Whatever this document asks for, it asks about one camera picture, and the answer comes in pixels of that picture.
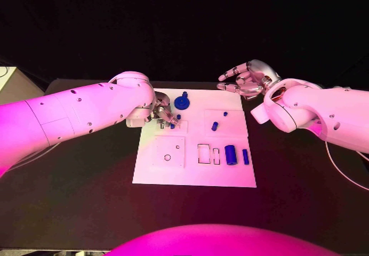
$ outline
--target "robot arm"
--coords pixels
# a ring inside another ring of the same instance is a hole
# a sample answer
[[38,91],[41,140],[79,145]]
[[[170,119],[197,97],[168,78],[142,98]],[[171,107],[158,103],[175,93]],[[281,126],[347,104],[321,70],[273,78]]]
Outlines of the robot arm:
[[144,74],[123,72],[115,80],[0,106],[0,176],[33,152],[123,119],[141,127],[162,108],[159,118],[178,123]]
[[259,124],[270,120],[283,132],[308,129],[324,141],[369,153],[369,92],[341,87],[321,89],[307,81],[281,79],[258,60],[230,69],[219,81],[237,69],[246,70],[242,76],[246,74],[247,78],[236,79],[236,85],[219,83],[217,88],[246,99],[263,94],[263,103],[250,111]]

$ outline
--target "screw hole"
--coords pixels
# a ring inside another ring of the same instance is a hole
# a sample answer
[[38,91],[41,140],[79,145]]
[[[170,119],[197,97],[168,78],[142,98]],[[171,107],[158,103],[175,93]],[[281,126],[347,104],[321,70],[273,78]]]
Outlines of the screw hole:
[[332,126],[332,130],[335,131],[340,127],[340,123],[335,123],[335,125]]

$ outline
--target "table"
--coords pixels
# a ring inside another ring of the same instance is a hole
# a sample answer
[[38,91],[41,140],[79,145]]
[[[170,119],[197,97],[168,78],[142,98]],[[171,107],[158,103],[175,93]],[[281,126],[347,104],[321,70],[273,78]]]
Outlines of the table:
[[[57,79],[46,94],[100,81]],[[155,88],[216,89],[216,83],[152,82]],[[168,227],[224,223],[288,234],[338,253],[369,253],[369,192],[332,168],[324,142],[286,134],[249,113],[258,188],[131,184],[139,128],[125,122],[60,143],[0,179],[0,247],[109,250]],[[334,145],[341,169],[363,176],[358,155]]]

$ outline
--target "black curtain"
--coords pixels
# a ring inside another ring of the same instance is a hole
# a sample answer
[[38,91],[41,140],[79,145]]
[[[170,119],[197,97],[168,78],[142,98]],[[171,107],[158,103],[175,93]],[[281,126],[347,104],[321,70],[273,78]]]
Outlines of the black curtain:
[[308,1],[20,1],[1,4],[0,62],[56,78],[216,81],[265,61],[282,77],[366,89],[364,4]]

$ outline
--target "blue object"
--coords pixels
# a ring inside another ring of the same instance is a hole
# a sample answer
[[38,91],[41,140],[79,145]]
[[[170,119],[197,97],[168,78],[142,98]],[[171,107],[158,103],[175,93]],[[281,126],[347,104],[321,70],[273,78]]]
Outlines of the blue object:
[[178,110],[184,110],[190,106],[190,101],[187,99],[187,92],[183,92],[181,96],[174,99],[174,107]]
[[216,131],[217,128],[217,122],[213,122],[211,130]]
[[233,145],[224,146],[224,159],[227,165],[236,164],[236,149]]
[[243,155],[243,163],[247,165],[249,162],[247,162],[247,150],[246,149],[242,149],[242,155]]

